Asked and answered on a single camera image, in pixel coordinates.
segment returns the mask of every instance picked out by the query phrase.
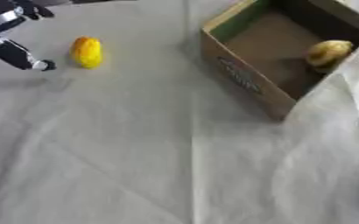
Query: yellow ball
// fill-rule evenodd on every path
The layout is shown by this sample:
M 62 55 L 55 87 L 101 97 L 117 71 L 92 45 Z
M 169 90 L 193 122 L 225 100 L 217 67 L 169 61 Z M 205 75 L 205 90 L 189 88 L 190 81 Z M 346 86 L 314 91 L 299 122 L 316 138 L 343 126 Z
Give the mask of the yellow ball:
M 102 47 L 97 38 L 77 38 L 70 53 L 72 59 L 85 68 L 98 67 L 102 62 Z

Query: cardboard box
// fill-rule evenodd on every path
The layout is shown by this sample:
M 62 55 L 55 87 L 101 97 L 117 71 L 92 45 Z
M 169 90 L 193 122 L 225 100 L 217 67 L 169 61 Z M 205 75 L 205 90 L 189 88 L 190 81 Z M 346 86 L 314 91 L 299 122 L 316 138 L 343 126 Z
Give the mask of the cardboard box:
M 203 57 L 283 119 L 322 76 L 307 50 L 323 40 L 359 46 L 359 13 L 334 0 L 242 0 L 204 25 Z

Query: yellow toy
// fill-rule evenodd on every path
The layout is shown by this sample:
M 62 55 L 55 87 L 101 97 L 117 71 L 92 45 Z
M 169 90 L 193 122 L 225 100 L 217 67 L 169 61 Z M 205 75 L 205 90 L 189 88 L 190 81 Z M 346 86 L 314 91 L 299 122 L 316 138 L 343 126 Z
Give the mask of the yellow toy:
M 349 41 L 324 41 L 309 49 L 306 61 L 316 72 L 327 74 L 351 54 L 353 47 Z
M 102 47 L 97 38 L 77 38 L 70 54 L 76 63 L 85 68 L 98 67 L 102 62 Z

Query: banana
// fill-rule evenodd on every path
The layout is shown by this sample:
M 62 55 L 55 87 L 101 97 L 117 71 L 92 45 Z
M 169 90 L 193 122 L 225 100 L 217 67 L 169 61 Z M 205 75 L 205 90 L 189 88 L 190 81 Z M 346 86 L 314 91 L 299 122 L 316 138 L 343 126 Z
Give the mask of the banana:
M 346 59 L 353 50 L 353 44 L 344 40 L 328 40 L 312 46 L 306 62 L 318 73 L 327 74 Z

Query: white tablecloth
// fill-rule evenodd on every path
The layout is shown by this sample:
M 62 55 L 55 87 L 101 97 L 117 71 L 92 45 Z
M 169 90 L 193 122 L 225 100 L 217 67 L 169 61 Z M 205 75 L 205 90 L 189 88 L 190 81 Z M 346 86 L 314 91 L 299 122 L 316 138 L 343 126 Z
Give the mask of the white tablecloth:
M 198 57 L 232 2 L 60 6 L 11 33 L 59 69 L 0 61 L 0 223 L 359 224 L 359 53 L 271 122 Z M 67 59 L 83 35 L 96 70 Z

